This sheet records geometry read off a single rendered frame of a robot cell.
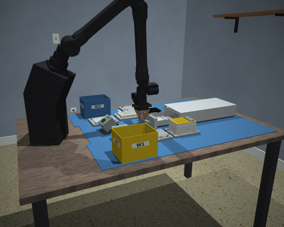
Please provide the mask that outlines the blue bench mat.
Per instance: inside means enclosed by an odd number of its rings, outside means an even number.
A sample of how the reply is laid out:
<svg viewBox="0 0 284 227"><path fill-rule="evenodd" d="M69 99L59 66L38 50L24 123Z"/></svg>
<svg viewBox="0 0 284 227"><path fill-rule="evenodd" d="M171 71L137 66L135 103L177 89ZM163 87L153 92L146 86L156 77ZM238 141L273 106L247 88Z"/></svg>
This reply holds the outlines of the blue bench mat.
<svg viewBox="0 0 284 227"><path fill-rule="evenodd" d="M102 171L277 131L237 115L196 122L200 134L159 141L158 156L122 164L112 152L112 132L103 134L81 113L67 116L90 142L86 146Z"/></svg>

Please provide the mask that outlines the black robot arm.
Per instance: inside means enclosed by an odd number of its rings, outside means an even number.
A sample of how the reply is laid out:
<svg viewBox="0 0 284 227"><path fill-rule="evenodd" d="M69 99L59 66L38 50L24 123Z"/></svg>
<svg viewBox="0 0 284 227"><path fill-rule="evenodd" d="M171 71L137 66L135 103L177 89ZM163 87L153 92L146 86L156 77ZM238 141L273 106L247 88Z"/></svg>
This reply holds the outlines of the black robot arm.
<svg viewBox="0 0 284 227"><path fill-rule="evenodd" d="M131 98L137 105L137 96L156 95L159 93L158 84L149 82L147 66L147 40L146 40L146 20L148 18L148 5L144 0L114 0L100 13L92 18L81 29L73 35L64 36L61 44L58 44L53 56L46 61L48 69L52 72L67 76L69 57L77 56L80 47L83 46L95 33L103 28L108 22L116 17L127 7L132 8L135 32L136 51L136 73L137 92L131 93Z"/></svg>

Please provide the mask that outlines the blue open-top bin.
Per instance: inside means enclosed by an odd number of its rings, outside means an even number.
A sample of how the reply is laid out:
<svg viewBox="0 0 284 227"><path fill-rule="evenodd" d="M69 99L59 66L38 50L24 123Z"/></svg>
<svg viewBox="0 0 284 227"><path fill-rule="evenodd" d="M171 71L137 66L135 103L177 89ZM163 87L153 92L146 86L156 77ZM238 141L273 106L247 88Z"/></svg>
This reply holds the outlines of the blue open-top bin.
<svg viewBox="0 0 284 227"><path fill-rule="evenodd" d="M110 98L105 94L80 96L80 113L85 119L111 115Z"/></svg>

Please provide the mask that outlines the yellow open-top bin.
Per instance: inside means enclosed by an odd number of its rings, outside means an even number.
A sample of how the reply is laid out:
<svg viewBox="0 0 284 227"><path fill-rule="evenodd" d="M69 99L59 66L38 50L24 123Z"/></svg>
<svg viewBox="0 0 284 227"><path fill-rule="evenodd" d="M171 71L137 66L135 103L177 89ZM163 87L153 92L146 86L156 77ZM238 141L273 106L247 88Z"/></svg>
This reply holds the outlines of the yellow open-top bin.
<svg viewBox="0 0 284 227"><path fill-rule="evenodd" d="M158 156L158 131L146 123L111 128L112 152L124 164Z"/></svg>

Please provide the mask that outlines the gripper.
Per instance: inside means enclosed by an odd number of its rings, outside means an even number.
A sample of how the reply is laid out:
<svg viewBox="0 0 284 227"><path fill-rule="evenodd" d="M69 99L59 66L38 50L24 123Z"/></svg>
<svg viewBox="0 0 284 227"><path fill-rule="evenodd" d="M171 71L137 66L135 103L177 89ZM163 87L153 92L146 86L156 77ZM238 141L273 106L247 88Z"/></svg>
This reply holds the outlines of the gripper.
<svg viewBox="0 0 284 227"><path fill-rule="evenodd" d="M134 107L134 110L135 110L135 112L138 116L138 119L139 119L139 121L141 121L142 111L143 111L143 118L146 119L146 117L147 117L147 115L150 111L149 107L152 107L152 105L147 102L146 96L144 96L144 98L137 96L137 105L132 104L132 107Z"/></svg>

